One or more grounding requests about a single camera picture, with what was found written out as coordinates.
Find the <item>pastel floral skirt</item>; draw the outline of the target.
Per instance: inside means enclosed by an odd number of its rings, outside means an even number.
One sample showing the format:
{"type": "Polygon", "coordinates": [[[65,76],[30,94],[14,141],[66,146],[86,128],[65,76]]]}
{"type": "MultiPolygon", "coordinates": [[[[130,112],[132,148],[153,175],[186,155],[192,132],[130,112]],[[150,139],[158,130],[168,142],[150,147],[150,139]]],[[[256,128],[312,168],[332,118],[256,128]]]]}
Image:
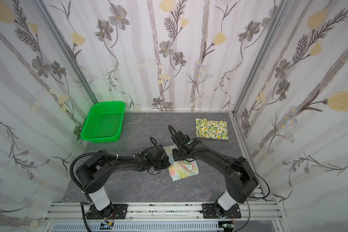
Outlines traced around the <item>pastel floral skirt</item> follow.
{"type": "Polygon", "coordinates": [[[199,174],[199,168],[196,161],[174,161],[172,151],[173,149],[175,149],[175,146],[167,146],[164,147],[164,149],[169,158],[170,166],[168,170],[173,182],[196,176],[199,174]]]}

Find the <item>lemon print yellow skirt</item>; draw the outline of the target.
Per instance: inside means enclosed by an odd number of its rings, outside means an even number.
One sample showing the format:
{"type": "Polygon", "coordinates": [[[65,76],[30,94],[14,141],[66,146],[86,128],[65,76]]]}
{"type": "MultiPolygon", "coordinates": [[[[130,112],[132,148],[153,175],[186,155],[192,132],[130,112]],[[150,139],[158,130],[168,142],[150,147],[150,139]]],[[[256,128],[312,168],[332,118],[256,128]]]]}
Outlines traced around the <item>lemon print yellow skirt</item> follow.
{"type": "Polygon", "coordinates": [[[196,119],[195,135],[198,138],[228,140],[228,123],[223,120],[196,119]]]}

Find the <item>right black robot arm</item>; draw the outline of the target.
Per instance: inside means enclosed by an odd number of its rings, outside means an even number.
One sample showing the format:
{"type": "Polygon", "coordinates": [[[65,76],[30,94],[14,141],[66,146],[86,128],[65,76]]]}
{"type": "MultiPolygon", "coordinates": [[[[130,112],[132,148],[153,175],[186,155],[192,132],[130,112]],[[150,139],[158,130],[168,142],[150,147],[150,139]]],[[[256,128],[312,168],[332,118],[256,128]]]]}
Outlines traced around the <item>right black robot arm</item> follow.
{"type": "Polygon", "coordinates": [[[175,161],[200,160],[224,176],[226,190],[214,203],[218,217],[226,217],[234,205],[246,202],[259,185],[256,174],[244,157],[233,158],[223,155],[196,138],[190,139],[181,131],[171,132],[171,136],[176,145],[173,150],[175,161]]]}

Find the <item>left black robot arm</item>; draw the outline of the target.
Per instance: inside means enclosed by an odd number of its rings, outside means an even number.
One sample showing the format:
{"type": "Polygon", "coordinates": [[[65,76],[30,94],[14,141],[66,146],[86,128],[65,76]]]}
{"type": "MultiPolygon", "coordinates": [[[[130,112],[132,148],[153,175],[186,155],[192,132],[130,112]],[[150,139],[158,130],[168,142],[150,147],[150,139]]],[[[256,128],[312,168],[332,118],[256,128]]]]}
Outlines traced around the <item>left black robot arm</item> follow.
{"type": "Polygon", "coordinates": [[[70,176],[88,199],[80,203],[83,220],[110,219],[116,212],[105,189],[105,183],[114,172],[161,171],[169,166],[169,157],[161,145],[129,157],[109,154],[105,150],[76,157],[70,165],[70,176]]]}

